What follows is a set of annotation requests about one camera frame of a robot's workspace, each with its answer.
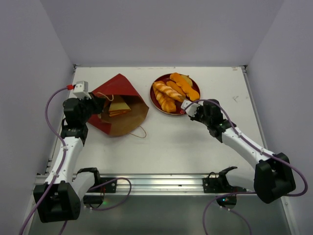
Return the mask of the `long orange lumpy bread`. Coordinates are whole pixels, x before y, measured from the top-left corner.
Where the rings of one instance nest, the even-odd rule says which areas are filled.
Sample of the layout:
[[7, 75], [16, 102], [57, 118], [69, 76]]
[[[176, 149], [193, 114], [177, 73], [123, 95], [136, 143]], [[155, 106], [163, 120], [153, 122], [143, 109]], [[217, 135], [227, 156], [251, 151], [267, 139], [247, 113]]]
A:
[[186, 94], [191, 101], [199, 100], [200, 94], [189, 85], [189, 83], [179, 73], [173, 73], [170, 75], [170, 79], [173, 80]]

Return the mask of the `fake sandwich slice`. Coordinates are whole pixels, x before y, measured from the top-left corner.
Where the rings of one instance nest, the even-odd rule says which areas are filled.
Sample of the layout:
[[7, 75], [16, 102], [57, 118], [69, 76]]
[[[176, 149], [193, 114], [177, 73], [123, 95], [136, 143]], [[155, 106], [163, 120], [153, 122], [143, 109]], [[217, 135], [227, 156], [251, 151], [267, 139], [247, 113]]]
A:
[[109, 107], [109, 117], [115, 117], [131, 111], [131, 108], [120, 95], [116, 95]]

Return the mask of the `long twisted glazed bread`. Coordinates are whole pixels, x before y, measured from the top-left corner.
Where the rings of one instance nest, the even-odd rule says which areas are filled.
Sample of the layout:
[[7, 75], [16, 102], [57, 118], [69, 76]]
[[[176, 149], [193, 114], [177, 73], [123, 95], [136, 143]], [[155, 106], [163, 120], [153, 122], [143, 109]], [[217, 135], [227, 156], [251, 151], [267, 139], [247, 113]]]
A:
[[153, 83], [153, 91], [161, 109], [166, 113], [174, 113], [176, 111], [175, 101], [163, 92], [165, 90], [171, 91], [172, 88], [168, 89], [168, 86], [162, 81]]

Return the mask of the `red paper bag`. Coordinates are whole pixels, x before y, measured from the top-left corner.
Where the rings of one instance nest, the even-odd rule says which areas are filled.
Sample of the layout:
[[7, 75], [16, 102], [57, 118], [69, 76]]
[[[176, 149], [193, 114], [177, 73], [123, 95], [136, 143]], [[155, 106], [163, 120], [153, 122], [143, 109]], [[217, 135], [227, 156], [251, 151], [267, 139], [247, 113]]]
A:
[[[118, 74], [109, 81], [94, 89], [92, 93], [98, 97], [104, 96], [106, 101], [101, 114], [92, 115], [88, 123], [111, 137], [119, 137], [131, 133], [145, 120], [149, 107], [130, 81]], [[131, 108], [131, 111], [115, 117], [109, 117], [109, 107], [114, 96], [120, 95]]]

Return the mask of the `orange croissant bread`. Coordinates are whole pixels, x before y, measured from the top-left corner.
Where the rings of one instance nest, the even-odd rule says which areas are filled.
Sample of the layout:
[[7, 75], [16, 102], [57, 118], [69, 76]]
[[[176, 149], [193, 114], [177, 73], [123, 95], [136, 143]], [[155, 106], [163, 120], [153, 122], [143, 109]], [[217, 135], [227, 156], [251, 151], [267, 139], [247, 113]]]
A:
[[161, 84], [161, 83], [155, 83], [154, 86], [157, 90], [168, 95], [170, 98], [172, 98], [178, 102], [184, 101], [184, 97], [182, 95], [180, 95], [177, 91], [172, 89], [171, 87], [164, 85], [164, 84]]

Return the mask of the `round seeded bread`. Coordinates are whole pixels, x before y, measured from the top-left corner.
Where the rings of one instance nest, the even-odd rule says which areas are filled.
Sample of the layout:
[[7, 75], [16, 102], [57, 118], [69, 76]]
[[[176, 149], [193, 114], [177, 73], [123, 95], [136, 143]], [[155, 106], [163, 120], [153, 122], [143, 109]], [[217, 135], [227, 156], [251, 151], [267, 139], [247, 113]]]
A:
[[189, 84], [190, 87], [193, 87], [193, 82], [189, 76], [183, 75], [183, 78], [186, 80], [186, 82]]

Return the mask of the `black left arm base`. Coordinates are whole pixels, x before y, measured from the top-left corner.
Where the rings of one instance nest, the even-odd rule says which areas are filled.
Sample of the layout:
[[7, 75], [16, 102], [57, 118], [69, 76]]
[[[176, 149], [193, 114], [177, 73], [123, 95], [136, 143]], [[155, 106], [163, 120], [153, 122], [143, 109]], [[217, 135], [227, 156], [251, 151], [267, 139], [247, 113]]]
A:
[[86, 207], [99, 208], [104, 205], [105, 194], [116, 193], [117, 180], [96, 189], [89, 189], [83, 197], [83, 203]]

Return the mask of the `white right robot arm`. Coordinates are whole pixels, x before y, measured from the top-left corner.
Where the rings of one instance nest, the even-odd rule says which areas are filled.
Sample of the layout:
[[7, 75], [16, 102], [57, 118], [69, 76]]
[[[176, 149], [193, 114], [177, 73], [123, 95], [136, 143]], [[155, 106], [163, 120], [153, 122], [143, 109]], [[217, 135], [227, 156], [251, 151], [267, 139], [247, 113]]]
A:
[[288, 157], [284, 153], [274, 154], [249, 139], [228, 116], [222, 114], [218, 101], [203, 100], [202, 104], [185, 100], [181, 108], [191, 120], [207, 127], [209, 134], [219, 142], [236, 151], [254, 169], [254, 178], [235, 183], [226, 172], [219, 173], [218, 187], [223, 192], [235, 186], [254, 191], [265, 203], [287, 195], [295, 190], [295, 180]]

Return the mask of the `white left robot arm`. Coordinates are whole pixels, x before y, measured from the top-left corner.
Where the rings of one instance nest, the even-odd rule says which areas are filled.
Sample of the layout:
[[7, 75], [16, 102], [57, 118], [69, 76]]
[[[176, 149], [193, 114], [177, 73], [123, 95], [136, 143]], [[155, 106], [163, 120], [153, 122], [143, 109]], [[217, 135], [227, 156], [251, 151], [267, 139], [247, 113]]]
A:
[[87, 122], [92, 115], [102, 113], [105, 102], [104, 97], [93, 93], [63, 102], [65, 117], [60, 133], [60, 151], [49, 176], [43, 184], [36, 185], [33, 192], [41, 222], [76, 220], [85, 193], [88, 190], [97, 192], [101, 188], [97, 168], [80, 169], [76, 178], [73, 178], [73, 173], [87, 139]]

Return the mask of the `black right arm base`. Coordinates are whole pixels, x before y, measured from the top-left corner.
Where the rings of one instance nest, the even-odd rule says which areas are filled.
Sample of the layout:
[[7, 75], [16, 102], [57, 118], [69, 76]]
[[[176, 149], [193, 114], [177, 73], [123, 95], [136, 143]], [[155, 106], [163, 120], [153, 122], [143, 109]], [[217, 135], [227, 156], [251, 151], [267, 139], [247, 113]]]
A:
[[[208, 176], [202, 178], [202, 186], [204, 193], [231, 193], [231, 192], [246, 192], [245, 188], [233, 186], [226, 178], [228, 172], [237, 169], [236, 166], [231, 166], [222, 171], [210, 172]], [[233, 209], [237, 204], [236, 195], [227, 196], [216, 200], [219, 206], [227, 209]]]

